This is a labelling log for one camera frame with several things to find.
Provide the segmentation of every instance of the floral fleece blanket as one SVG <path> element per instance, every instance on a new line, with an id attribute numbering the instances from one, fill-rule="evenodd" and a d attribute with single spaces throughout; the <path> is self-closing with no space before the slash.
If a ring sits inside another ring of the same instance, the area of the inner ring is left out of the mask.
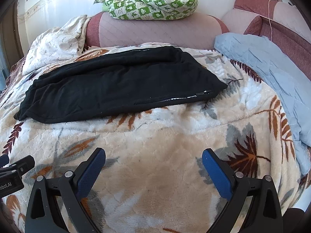
<path id="1" fill-rule="evenodd" d="M 278 96 L 248 66 L 214 50 L 182 48 L 227 83 L 228 88 L 210 101 L 70 123 L 13 118 L 26 90 L 43 73 L 106 53 L 163 45 L 89 49 L 27 76 L 21 74 L 23 61 L 18 64 L 16 78 L 1 96 L 0 147 L 11 163 L 29 154 L 36 162 L 23 177 L 25 188 L 3 199 L 9 219 L 21 232 L 36 177 L 75 170 L 96 147 L 105 149 L 107 160 L 82 203 L 105 233 L 206 232 L 226 203 L 202 165 L 206 148 L 246 176 L 270 174 L 282 213 L 299 198 L 309 176 L 301 180 Z M 249 203 L 250 199 L 233 232 L 241 226 Z M 69 231 L 75 232 L 61 201 L 60 207 Z"/>

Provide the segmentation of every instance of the folded black garment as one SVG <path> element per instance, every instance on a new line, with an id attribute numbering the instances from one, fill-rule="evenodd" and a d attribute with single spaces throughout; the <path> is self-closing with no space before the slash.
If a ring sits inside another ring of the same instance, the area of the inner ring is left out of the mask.
<path id="1" fill-rule="evenodd" d="M 227 85 L 172 46 L 106 54 L 34 80 L 14 118 L 60 123 L 209 100 Z"/>

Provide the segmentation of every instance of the blue gripper pad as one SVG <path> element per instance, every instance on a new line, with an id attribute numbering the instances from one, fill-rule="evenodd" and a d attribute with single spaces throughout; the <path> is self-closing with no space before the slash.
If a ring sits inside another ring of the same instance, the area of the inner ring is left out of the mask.
<path id="1" fill-rule="evenodd" d="M 80 179 L 77 181 L 76 198 L 78 201 L 88 196 L 97 177 L 100 174 L 101 169 L 105 164 L 105 160 L 105 151 L 101 149 L 87 166 Z"/>
<path id="2" fill-rule="evenodd" d="M 7 154 L 4 154 L 0 157 L 0 168 L 4 167 L 10 162 L 9 156 Z"/>
<path id="3" fill-rule="evenodd" d="M 220 196 L 230 200 L 232 197 L 231 182 L 208 150 L 203 151 L 202 163 Z"/>

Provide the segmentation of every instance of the metal screw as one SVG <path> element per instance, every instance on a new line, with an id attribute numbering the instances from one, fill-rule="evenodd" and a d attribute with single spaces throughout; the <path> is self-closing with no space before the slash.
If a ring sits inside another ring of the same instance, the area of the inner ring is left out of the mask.
<path id="1" fill-rule="evenodd" d="M 236 172 L 235 176 L 237 176 L 238 178 L 243 178 L 244 174 L 242 172 Z"/>
<path id="2" fill-rule="evenodd" d="M 39 176 L 37 177 L 37 181 L 41 181 L 41 180 L 43 180 L 43 176 L 42 176 L 42 175 L 39 175 Z"/>
<path id="3" fill-rule="evenodd" d="M 266 175 L 265 179 L 266 179 L 266 181 L 271 181 L 272 180 L 271 176 L 269 176 L 269 175 Z"/>
<path id="4" fill-rule="evenodd" d="M 69 177 L 71 177 L 72 175 L 73 175 L 73 172 L 72 172 L 72 171 L 68 171 L 68 172 L 65 173 L 65 177 L 66 177 L 66 178 L 69 178 Z"/>

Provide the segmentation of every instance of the light blue blanket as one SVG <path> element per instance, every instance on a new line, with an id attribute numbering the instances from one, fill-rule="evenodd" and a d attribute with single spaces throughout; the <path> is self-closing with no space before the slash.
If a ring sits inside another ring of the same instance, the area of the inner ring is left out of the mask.
<path id="1" fill-rule="evenodd" d="M 225 33 L 215 39 L 215 49 L 229 59 L 247 64 L 279 96 L 293 135 L 302 175 L 311 168 L 311 81 L 267 37 Z"/>

